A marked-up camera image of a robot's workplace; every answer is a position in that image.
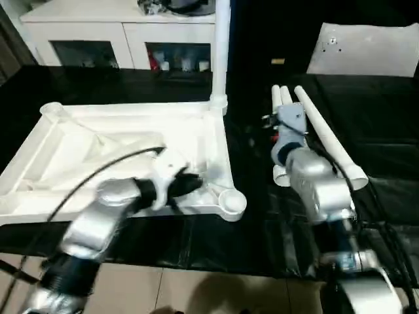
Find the floor tile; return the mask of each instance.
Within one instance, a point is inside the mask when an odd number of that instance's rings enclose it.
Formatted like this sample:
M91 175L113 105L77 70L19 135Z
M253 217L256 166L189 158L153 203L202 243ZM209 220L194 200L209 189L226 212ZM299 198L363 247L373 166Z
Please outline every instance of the floor tile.
M21 258L21 255L0 253L1 260L8 262L15 267L19 266ZM39 265L42 260L43 259L39 257L29 257L26 262L24 271L36 278L39 278L39 275L41 274ZM3 299L3 295L6 292L11 279L12 277L9 274L0 271L0 299ZM15 287L16 288L14 289L14 292L9 300L9 304L5 313L19 312L31 286L23 281L18 281L18 284Z
M149 314L156 304L162 268L104 264L84 314Z
M289 313L284 280L205 271L163 271L156 314Z
M320 288L323 283L287 280L292 314L322 314Z

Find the cable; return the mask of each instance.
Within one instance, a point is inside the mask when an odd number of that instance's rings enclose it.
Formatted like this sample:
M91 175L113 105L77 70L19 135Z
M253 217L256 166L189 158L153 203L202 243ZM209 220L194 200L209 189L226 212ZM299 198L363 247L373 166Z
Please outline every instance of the cable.
M354 198L354 186L352 185L352 182L349 179L349 176L346 174L344 168L336 161L336 159L332 155L329 154L329 152L327 152L323 147L320 147L316 142L313 142L313 144L314 143L315 145L317 145L317 147L311 147L311 149L313 149L320 156L323 156L324 158L326 158L328 162L330 162L340 171L340 173L342 174L342 176L344 177L346 181L346 184L348 185L352 198ZM377 200L377 197L375 195L374 195L374 199L376 200L377 204L380 206L381 204ZM357 223L356 223L357 233L360 233L362 225L359 221L360 215L359 215L359 212L357 211L357 207L355 207L355 212L357 216ZM389 234L389 236L393 237L393 239L384 238L384 241L387 242L390 252L393 254L393 258L397 264L397 268L399 269L401 273L403 284L404 284L403 289L405 290L407 298L409 300L410 311L412 313L416 313L416 309L417 309L416 299L414 298L410 275L409 275L409 272L407 271L409 268L413 269L413 267L408 262L409 260L407 259L406 250L404 249L401 243L401 240L399 239L395 230L387 222L384 222L384 227L387 233Z
M13 276L18 269L14 267L12 264L9 264L8 262L5 262L4 260L0 260L0 270L2 270L5 273L8 273L9 275ZM19 273L19 279L33 285L38 282L38 278L35 278L34 276L31 276L30 274L21 271Z
M106 170L107 168L125 160L128 158L131 158L133 156L137 156L140 154L144 154L146 152L157 152L157 154L160 154L161 151L164 149L164 147L153 147L153 148L146 148L142 150L137 150L135 152L131 152L129 154L126 154L120 158L117 158L115 160L112 160L111 162L108 162L107 164L101 166L95 172L93 172L91 175L83 179L75 188L73 188L69 194L61 201L61 203L55 208L55 210L48 216L48 218L45 220L45 223L42 225L41 230L39 230L38 234L32 239L32 241L29 243L29 245L25 249L25 254L23 255L22 259L20 260L19 268L17 269L17 272L14 273L14 276L12 280L10 281L9 287L7 288L6 293L3 296L3 299L1 300L1 306L0 306L0 314L3 314L7 304L9 302L10 296L12 295L12 292L16 286L16 282L20 276L20 273L23 270L23 267L25 266L27 256L31 253L32 248L38 244L39 240L43 237L44 233L47 231L49 224L51 223L52 219L58 214L60 209L67 203L67 201L81 188L83 187L88 181L93 179L97 174L101 173L103 170Z

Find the white tray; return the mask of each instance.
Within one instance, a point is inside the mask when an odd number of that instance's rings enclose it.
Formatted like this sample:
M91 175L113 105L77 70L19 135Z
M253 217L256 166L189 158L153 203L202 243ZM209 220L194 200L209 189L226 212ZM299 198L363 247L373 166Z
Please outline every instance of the white tray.
M142 148L164 142L186 157L190 172L203 176L201 189L177 199L183 214L241 218L246 198L233 185L221 109L207 102L134 103L64 106L57 114L54 106L60 104L41 109L41 119L0 175L0 225L45 221L72 187L105 163L103 155L122 153L134 142ZM74 219L100 181L147 176L152 163L148 155L112 167L76 193L55 220ZM159 215L178 213L163 207L136 216Z

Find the cabinet door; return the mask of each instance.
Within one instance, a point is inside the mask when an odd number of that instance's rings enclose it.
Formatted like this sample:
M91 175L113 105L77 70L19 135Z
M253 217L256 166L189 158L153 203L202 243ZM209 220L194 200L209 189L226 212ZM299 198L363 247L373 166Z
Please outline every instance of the cabinet door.
M124 30L136 69L210 70L214 24L134 24Z
M133 68L121 23L26 23L45 65Z

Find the table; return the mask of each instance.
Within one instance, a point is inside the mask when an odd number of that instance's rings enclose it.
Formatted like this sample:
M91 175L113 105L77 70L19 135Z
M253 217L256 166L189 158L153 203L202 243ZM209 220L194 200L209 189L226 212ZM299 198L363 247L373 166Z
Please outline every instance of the table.
M234 185L247 198L243 218L216 215L132 219L108 262L271 277L316 277L317 249L296 193L272 181L272 143L260 117L270 108L272 84L304 86L344 147L370 178L355 193L371 246L391 280L401 278L388 249L390 223L405 246L415 285L419 275L419 84L413 78L321 75L229 75L225 117ZM49 101L65 105L207 100L211 77L138 70L24 67L0 88L4 169ZM48 228L33 255L51 254L67 223ZM41 224L0 228L0 251L22 253Z

